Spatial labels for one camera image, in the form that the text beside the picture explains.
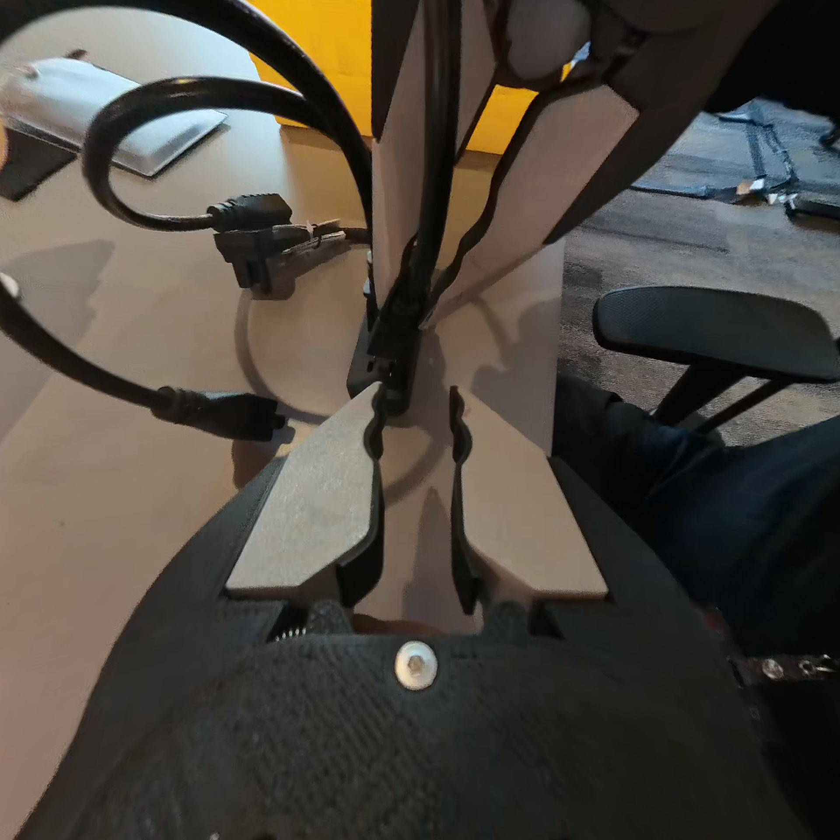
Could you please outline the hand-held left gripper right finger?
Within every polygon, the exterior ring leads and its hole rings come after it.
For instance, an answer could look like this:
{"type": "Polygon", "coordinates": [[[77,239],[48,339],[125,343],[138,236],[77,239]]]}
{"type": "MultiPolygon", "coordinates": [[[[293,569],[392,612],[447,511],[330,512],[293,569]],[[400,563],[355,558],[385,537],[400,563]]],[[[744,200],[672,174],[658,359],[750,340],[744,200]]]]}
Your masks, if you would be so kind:
{"type": "Polygon", "coordinates": [[[548,456],[464,388],[451,386],[448,411],[451,568],[463,613],[604,601],[607,584],[548,456]]]}

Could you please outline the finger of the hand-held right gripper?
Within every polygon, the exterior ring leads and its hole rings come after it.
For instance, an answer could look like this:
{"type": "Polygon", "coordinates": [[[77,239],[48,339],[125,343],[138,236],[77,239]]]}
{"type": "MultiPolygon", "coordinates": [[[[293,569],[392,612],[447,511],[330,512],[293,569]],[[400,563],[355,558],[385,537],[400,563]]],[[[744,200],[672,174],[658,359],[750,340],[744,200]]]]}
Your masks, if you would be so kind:
{"type": "Polygon", "coordinates": [[[425,329],[543,248],[639,111],[603,85],[547,101],[530,115],[523,139],[499,162],[484,210],[440,277],[444,287],[425,329]]]}
{"type": "Polygon", "coordinates": [[[374,294],[384,329],[424,329],[455,167],[496,86],[502,2],[372,2],[374,294]]]}

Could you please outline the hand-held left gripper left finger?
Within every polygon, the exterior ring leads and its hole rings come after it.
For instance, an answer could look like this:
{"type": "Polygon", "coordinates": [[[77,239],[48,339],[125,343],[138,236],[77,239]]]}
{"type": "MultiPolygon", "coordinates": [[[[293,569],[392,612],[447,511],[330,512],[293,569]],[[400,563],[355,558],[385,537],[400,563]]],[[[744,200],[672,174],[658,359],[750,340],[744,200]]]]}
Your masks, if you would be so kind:
{"type": "Polygon", "coordinates": [[[384,564],[385,386],[369,385],[286,457],[227,578],[248,600],[357,606],[384,564]]]}

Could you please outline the person's right forearm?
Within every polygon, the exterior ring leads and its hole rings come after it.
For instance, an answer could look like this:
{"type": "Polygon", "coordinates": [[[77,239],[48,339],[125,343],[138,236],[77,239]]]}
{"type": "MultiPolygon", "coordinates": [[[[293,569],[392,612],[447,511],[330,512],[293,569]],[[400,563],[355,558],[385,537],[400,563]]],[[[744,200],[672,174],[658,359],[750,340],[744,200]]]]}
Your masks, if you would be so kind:
{"type": "Polygon", "coordinates": [[[753,99],[838,123],[838,1],[779,2],[741,47],[703,110],[731,112],[753,99]]]}

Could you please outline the yellow box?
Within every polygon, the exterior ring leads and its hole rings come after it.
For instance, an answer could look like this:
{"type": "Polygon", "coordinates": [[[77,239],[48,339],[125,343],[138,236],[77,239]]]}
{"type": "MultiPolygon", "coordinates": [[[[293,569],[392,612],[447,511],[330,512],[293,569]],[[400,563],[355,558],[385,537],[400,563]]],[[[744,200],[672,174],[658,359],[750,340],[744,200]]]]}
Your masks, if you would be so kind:
{"type": "MultiPolygon", "coordinates": [[[[371,2],[252,1],[294,40],[339,93],[356,127],[371,137],[371,2]]],[[[534,91],[497,86],[479,117],[468,151],[502,154],[534,91]]]]}

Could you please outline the metal tray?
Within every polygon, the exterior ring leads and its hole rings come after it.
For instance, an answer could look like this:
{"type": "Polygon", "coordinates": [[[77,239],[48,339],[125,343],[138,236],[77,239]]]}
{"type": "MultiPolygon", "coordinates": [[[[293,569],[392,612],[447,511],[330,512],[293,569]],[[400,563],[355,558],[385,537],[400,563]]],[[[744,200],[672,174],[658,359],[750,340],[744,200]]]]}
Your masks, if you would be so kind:
{"type": "MultiPolygon", "coordinates": [[[[84,59],[54,57],[19,66],[2,80],[6,128],[81,151],[91,122],[106,105],[140,85],[84,59]]],[[[226,123],[211,109],[156,119],[121,142],[112,161],[151,179],[226,123]]]]}

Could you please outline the black flat pad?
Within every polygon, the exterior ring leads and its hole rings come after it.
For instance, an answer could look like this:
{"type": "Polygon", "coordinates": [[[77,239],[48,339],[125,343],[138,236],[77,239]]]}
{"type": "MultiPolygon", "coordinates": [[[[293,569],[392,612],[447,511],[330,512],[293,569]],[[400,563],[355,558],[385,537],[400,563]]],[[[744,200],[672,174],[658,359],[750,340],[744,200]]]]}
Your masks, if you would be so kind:
{"type": "Polygon", "coordinates": [[[1,197],[18,202],[41,183],[73,162],[77,155],[14,129],[5,130],[1,165],[1,197]]]}

